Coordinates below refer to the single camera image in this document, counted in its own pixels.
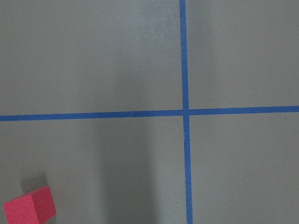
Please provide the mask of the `red block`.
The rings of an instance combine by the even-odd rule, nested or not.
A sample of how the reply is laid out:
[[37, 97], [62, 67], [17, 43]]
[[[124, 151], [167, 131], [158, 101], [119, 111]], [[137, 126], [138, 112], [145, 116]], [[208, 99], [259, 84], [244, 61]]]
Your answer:
[[44, 224], [57, 213], [49, 186], [20, 195], [3, 209], [9, 224]]

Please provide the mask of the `brown paper table cover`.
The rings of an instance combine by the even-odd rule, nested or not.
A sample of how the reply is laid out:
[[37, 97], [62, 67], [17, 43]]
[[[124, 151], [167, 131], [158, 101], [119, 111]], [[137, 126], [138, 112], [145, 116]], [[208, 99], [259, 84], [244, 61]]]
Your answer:
[[296, 224], [296, 0], [3, 0], [0, 202], [52, 224]]

